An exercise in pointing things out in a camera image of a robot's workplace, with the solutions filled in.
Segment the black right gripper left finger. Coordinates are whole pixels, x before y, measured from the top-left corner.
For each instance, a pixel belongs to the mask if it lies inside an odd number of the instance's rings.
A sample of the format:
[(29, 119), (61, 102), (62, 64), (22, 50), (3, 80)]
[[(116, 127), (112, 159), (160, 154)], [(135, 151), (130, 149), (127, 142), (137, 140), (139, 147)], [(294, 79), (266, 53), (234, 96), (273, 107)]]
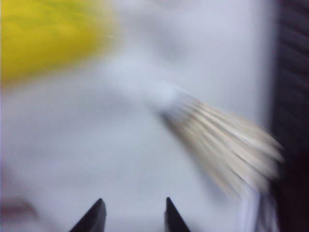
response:
[(104, 232), (106, 223), (106, 205), (99, 198), (69, 232)]

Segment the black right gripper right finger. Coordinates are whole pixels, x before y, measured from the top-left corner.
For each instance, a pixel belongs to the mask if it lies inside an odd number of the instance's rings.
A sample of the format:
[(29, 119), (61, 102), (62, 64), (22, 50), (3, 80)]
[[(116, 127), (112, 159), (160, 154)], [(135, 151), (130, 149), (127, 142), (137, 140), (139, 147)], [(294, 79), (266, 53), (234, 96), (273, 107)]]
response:
[(190, 229), (186, 225), (170, 197), (166, 198), (164, 219), (166, 232), (190, 232)]

